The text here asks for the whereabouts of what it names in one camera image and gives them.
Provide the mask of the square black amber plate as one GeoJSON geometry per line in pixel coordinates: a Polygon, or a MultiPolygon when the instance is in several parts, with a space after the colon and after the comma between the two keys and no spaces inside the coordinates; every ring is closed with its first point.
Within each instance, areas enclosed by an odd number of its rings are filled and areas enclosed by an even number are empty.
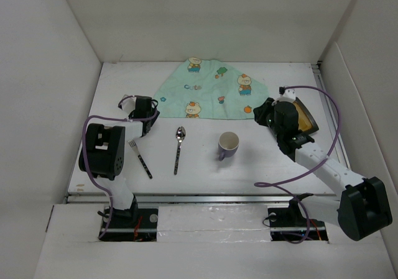
{"type": "Polygon", "coordinates": [[[317,132],[319,126],[304,103],[299,98],[296,98],[294,106],[298,112],[298,128],[308,135],[317,132]]]}

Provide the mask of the silver fork patterned handle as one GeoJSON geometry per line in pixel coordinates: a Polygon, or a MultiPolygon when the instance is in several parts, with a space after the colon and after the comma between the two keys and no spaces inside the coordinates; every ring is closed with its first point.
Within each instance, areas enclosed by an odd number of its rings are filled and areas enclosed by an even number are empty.
{"type": "Polygon", "coordinates": [[[147,167],[143,157],[141,156],[141,153],[139,152],[139,149],[138,149],[138,146],[137,146],[136,142],[133,139],[131,139],[131,140],[128,140],[128,144],[129,144],[130,148],[132,148],[132,150],[136,154],[136,157],[139,159],[139,161],[140,161],[143,169],[147,173],[147,176],[149,177],[149,179],[153,179],[152,173],[150,172],[150,170],[147,167]]]}

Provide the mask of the silver spoon patterned handle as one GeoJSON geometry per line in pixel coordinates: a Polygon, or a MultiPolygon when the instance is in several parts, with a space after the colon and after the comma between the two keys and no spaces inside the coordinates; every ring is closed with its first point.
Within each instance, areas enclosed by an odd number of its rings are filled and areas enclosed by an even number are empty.
{"type": "Polygon", "coordinates": [[[177,175],[182,142],[184,141],[184,139],[186,137],[186,130],[185,130],[184,126],[180,126],[177,129],[175,137],[177,140],[177,152],[176,152],[176,157],[175,157],[174,175],[177,175]]]}

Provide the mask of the green cartoon print cloth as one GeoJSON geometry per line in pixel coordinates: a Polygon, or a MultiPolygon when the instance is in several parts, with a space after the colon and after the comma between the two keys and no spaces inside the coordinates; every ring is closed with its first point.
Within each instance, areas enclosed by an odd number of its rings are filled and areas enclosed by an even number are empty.
{"type": "Polygon", "coordinates": [[[154,95],[161,117],[219,120],[253,119],[269,97],[268,87],[218,60],[190,57],[154,95]]]}

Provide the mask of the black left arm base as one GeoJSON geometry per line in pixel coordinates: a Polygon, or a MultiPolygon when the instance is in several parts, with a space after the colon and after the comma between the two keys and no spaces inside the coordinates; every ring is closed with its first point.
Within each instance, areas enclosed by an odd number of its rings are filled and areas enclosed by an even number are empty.
{"type": "Polygon", "coordinates": [[[144,208],[137,210],[137,217],[126,219],[112,215],[108,229],[105,227],[108,221],[109,208],[101,216],[101,229],[99,240],[103,242],[155,242],[157,240],[158,212],[156,208],[144,208]]]}

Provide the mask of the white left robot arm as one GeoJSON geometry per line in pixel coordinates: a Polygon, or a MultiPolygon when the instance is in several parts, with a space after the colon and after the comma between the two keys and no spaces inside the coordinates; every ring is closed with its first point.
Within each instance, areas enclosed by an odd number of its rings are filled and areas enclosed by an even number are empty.
{"type": "Polygon", "coordinates": [[[132,208],[134,195],[121,175],[125,146],[149,133],[160,114],[157,105],[158,101],[148,96],[125,96],[118,104],[127,114],[125,118],[91,115],[83,125],[78,166],[109,196],[117,220],[125,227],[134,226],[139,218],[132,208]]]}

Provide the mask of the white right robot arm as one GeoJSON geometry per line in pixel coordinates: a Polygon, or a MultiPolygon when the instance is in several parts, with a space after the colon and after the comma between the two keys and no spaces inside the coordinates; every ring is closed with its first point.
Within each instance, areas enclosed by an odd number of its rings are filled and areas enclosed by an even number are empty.
{"type": "Polygon", "coordinates": [[[308,169],[337,197],[330,200],[311,193],[298,195],[276,214],[276,221],[290,221],[296,226],[309,219],[327,222],[340,227],[354,241],[392,224],[384,183],[377,177],[365,178],[330,158],[299,129],[299,113],[293,103],[267,98],[254,109],[254,120],[270,128],[283,154],[308,169]]]}

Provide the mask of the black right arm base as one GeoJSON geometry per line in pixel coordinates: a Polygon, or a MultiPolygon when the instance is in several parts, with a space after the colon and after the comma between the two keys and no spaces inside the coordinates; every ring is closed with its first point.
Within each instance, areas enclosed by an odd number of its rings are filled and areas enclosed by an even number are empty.
{"type": "Polygon", "coordinates": [[[316,219],[306,219],[300,211],[298,200],[311,196],[301,194],[289,201],[285,208],[268,208],[268,216],[262,221],[270,229],[271,241],[285,241],[298,244],[302,241],[328,241],[325,223],[316,219]]]}

